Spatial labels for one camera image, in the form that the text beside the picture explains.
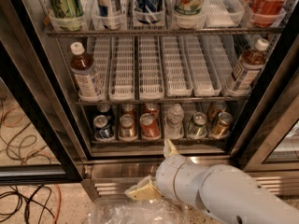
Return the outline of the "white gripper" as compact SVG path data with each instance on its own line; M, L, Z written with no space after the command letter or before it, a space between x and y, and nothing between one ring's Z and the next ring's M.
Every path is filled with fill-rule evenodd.
M194 208L205 208L200 190L208 167L179 155L169 138L164 139L164 156L166 159L156 171L156 180L148 175L127 189L125 195L134 201L161 199L163 195Z

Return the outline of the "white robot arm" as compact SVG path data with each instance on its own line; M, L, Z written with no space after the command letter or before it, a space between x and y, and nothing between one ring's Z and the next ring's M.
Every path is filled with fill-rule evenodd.
M205 166L164 140L164 161L125 191L135 201L166 198L186 203L223 224L299 224L299 210L255 179L226 164Z

